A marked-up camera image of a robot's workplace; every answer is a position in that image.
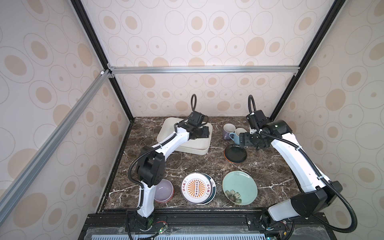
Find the white plastic bin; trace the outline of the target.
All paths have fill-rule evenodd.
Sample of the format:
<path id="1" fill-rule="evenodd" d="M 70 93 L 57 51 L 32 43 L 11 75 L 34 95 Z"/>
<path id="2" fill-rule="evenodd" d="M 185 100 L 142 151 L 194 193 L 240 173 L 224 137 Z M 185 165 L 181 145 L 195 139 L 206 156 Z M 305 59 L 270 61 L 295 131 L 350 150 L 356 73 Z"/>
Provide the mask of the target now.
<path id="1" fill-rule="evenodd" d="M 174 117 L 167 118 L 164 121 L 162 128 L 157 136 L 158 143 L 162 142 L 166 139 L 166 137 L 171 135 L 174 131 L 174 124 L 181 120 L 182 119 L 180 118 Z M 213 126 L 210 123 L 206 124 L 206 127 L 209 127 L 210 132 L 208 138 L 188 140 L 186 143 L 180 145 L 175 151 L 195 155 L 205 155 L 209 150 L 213 133 Z"/>

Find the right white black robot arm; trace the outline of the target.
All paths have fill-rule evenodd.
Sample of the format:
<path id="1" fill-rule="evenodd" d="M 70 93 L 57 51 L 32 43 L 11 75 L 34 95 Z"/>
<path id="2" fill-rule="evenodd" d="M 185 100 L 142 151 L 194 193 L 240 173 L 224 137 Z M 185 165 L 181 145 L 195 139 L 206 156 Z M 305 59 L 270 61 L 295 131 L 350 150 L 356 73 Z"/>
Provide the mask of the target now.
<path id="1" fill-rule="evenodd" d="M 246 116 L 250 131 L 240 134 L 240 146 L 261 150 L 275 148 L 291 169 L 300 186 L 300 194 L 274 204 L 263 212 L 261 221 L 265 229 L 285 219 L 313 218 L 324 226 L 339 233 L 352 233 L 358 226 L 358 219 L 350 203 L 342 196 L 342 185 L 331 181 L 311 160 L 296 139 L 293 130 L 283 121 L 271 121 L 263 111 L 256 109 L 252 95 L 248 97 L 249 114 Z M 351 216 L 347 228 L 331 226 L 315 214 L 339 199 Z"/>

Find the white plate dark green rim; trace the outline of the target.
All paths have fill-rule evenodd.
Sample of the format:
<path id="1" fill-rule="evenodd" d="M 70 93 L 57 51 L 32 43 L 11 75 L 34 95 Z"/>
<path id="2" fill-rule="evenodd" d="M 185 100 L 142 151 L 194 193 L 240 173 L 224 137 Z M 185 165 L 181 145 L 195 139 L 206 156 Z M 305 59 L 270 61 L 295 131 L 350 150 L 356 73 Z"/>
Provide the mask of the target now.
<path id="1" fill-rule="evenodd" d="M 217 193 L 217 186 L 216 186 L 216 183 L 211 176 L 209 176 L 208 174 L 204 174 L 204 173 L 203 173 L 203 175 L 210 181 L 211 187 L 212 187 L 210 197 L 205 202 L 200 204 L 200 205 L 207 205 L 208 203 L 210 203 L 215 198 L 216 193 Z"/>

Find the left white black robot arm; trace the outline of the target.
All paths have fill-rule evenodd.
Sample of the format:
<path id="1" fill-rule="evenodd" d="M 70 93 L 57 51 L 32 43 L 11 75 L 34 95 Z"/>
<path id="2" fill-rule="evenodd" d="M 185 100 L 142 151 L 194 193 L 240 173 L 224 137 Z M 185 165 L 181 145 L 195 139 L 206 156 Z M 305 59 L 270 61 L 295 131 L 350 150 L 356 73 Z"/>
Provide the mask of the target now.
<path id="1" fill-rule="evenodd" d="M 162 142 L 142 148 L 138 158 L 128 170 L 129 180 L 140 186 L 139 202 L 135 218 L 142 230 L 149 230 L 154 220 L 156 186 L 164 178 L 167 158 L 189 140 L 206 139 L 210 136 L 206 126 L 208 117 L 196 111 L 197 96 L 191 97 L 191 114 L 174 124 L 174 130 Z"/>

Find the green floral ceramic plate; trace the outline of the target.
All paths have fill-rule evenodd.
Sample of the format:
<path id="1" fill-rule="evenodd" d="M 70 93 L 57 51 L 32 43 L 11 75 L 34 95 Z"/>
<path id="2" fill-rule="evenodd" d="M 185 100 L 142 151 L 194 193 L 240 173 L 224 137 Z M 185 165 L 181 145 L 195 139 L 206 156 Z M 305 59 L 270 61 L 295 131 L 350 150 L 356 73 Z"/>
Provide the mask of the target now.
<path id="1" fill-rule="evenodd" d="M 222 187 L 227 199 L 235 205 L 250 205 L 258 196 L 258 187 L 254 179 L 242 171 L 226 174 Z"/>

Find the white plate orange sunburst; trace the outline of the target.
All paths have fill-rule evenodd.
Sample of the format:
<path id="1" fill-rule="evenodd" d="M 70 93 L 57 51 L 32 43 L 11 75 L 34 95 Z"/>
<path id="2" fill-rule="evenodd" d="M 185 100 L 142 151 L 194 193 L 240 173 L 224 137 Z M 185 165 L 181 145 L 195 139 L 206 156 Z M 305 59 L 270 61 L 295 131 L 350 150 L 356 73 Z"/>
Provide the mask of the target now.
<path id="1" fill-rule="evenodd" d="M 213 195 L 213 180 L 203 173 L 188 174 L 181 183 L 181 193 L 184 199 L 192 204 L 203 205 Z"/>

